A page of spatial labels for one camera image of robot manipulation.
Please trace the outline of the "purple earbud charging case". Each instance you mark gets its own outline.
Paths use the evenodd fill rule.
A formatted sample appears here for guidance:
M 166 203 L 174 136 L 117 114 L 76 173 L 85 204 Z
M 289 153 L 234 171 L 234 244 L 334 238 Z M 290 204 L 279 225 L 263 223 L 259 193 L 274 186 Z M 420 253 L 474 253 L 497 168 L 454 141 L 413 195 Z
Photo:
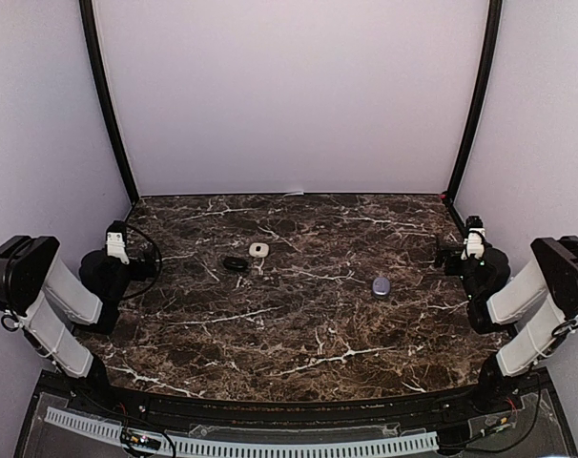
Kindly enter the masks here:
M 391 283 L 386 277 L 376 277 L 372 281 L 372 295 L 376 299 L 385 299 L 390 295 Z

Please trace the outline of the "black earbud charging case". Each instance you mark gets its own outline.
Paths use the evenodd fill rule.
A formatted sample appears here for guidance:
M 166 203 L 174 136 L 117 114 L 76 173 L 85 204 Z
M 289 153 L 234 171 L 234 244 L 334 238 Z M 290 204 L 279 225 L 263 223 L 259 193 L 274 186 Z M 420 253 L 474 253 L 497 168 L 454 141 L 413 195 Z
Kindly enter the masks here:
M 244 272 L 249 268 L 248 260 L 238 257 L 226 257 L 223 259 L 222 265 L 226 269 L 235 272 Z

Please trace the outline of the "white earbud charging case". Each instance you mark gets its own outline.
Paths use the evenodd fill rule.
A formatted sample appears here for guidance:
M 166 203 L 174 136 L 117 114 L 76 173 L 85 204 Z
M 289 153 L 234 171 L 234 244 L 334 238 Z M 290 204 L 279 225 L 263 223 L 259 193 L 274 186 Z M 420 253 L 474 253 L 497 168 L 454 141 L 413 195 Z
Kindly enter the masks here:
M 269 255 L 270 247 L 264 242 L 254 242 L 249 246 L 249 255 L 252 258 L 264 259 Z

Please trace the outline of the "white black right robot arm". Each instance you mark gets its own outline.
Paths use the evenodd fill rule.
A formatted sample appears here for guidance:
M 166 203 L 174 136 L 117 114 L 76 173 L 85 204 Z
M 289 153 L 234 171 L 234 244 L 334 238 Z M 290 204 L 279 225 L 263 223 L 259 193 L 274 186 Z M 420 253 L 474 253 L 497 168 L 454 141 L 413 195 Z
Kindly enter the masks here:
M 481 414 L 506 400 L 509 379 L 549 358 L 578 329 L 578 237 L 538 238 L 530 249 L 530 261 L 513 274 L 507 255 L 481 229 L 461 243 L 436 240 L 434 264 L 461 280 L 473 330 L 516 332 L 485 360 L 471 391 L 470 404 Z

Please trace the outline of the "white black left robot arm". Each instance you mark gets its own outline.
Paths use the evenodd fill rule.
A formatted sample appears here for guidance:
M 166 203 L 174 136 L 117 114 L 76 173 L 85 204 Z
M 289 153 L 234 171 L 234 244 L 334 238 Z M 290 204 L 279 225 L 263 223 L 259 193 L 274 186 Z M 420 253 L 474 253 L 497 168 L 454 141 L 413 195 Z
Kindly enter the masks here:
M 157 246 L 141 257 L 127 256 L 119 233 L 107 236 L 105 248 L 86 255 L 74 274 L 51 236 L 15 236 L 0 246 L 0 311 L 9 332 L 22 331 L 40 356 L 83 384 L 80 398 L 98 416 L 118 408 L 101 359 L 80 343 L 68 326 L 109 335 L 119 319 L 119 305 L 132 298 L 134 281 L 156 282 L 162 267 Z

